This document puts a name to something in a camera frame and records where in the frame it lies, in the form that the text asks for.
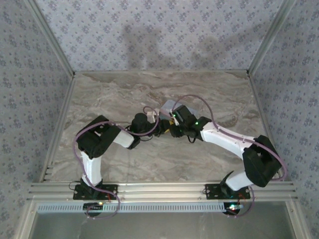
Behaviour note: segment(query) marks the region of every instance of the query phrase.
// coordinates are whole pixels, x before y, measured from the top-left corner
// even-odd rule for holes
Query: gray marble surface
[[[225,72],[109,72],[76,75],[62,138],[53,160],[51,181],[79,180],[72,153],[75,134],[98,115],[122,126],[144,106],[159,109],[167,100],[197,94],[211,105],[217,122],[236,132],[264,134],[247,78]],[[198,99],[183,103],[209,117]],[[220,180],[242,167],[234,154],[211,143],[190,144],[186,137],[165,134],[128,150],[113,143],[102,159],[104,181]]]

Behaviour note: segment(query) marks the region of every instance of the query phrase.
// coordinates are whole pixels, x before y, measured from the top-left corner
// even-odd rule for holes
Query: wall
[[[319,238],[319,3],[298,0],[253,76],[277,149]]]
[[[23,0],[0,4],[0,238],[37,181],[69,79]]]
[[[73,70],[248,69],[282,0],[37,0]]]

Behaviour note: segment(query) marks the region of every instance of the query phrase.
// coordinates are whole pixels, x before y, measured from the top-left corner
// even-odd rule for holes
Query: patterned wallpaper
[[[0,238],[13,237],[68,87],[23,0],[0,4]]]
[[[36,0],[73,70],[248,69],[282,0]]]
[[[319,2],[298,0],[253,76],[277,149],[319,238]]]

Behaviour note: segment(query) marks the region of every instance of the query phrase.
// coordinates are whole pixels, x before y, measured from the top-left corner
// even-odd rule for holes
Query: black mounting plate
[[[101,189],[111,191],[115,194],[118,193],[119,186],[116,184],[102,184]],[[111,200],[116,200],[116,198],[109,194]],[[81,185],[78,184],[75,186],[73,200],[108,200],[109,196],[107,193],[99,193],[96,198],[92,198],[92,195]]]
[[[221,191],[220,184],[205,184],[203,193],[206,195],[207,200],[214,199],[250,199],[250,193],[248,187],[239,189],[236,192],[233,192],[231,197],[228,197]]]

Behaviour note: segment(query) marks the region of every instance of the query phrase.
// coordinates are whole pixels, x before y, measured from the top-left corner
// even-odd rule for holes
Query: robotic arm
[[[221,191],[227,198],[231,198],[238,190],[249,185],[255,184],[259,187],[265,187],[281,168],[280,162],[266,150],[252,143],[225,135],[220,130],[258,142],[276,153],[269,139],[263,135],[253,138],[237,134],[220,126],[216,128],[211,119],[206,117],[197,119],[184,105],[179,106],[170,114],[174,123],[171,124],[168,120],[159,119],[157,127],[149,136],[160,136],[169,130],[173,137],[186,135],[194,139],[214,143],[236,154],[243,160],[245,169],[230,172],[220,183]],[[108,121],[108,119],[99,116],[80,131],[103,121]],[[130,132],[143,133],[148,132],[154,126],[155,123],[148,122],[145,114],[139,113],[135,115],[129,130]],[[131,135],[115,125],[102,124],[86,131],[77,140],[87,177],[95,187],[102,185],[101,157],[112,142],[133,149],[140,143],[140,137]],[[92,195],[93,199],[99,194],[98,191],[89,186],[85,176],[82,176],[81,184]]]

